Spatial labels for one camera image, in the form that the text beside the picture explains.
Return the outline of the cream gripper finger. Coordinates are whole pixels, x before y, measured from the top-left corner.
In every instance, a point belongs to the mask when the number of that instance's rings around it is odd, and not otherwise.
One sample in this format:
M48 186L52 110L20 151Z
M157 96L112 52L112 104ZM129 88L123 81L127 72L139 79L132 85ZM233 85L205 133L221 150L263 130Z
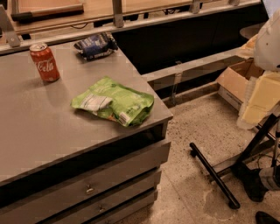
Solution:
M280 102L280 76L252 78L241 106L241 121L257 125Z

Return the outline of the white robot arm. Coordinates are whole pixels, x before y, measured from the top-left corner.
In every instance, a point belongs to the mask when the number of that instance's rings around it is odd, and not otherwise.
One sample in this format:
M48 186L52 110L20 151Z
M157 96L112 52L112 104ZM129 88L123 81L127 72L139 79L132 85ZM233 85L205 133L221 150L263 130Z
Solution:
M265 116L275 112L280 102L280 10L259 31L254 50L257 67L264 70L263 75L255 80L255 86L249 83L247 90L250 97L243 103L239 121L247 125L258 124Z

